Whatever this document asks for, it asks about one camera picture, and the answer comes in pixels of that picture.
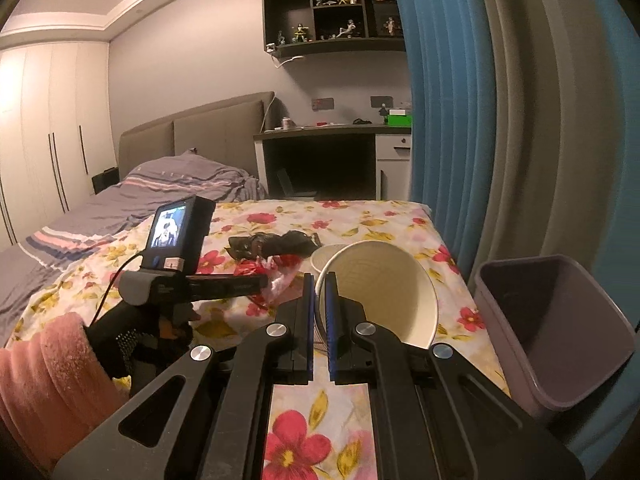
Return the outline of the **pink sleeve forearm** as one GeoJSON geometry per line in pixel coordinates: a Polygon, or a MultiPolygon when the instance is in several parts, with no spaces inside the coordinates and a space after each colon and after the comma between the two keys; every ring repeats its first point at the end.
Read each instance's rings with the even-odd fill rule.
{"type": "Polygon", "coordinates": [[[1,350],[1,441],[43,474],[126,400],[76,313],[1,350]]]}

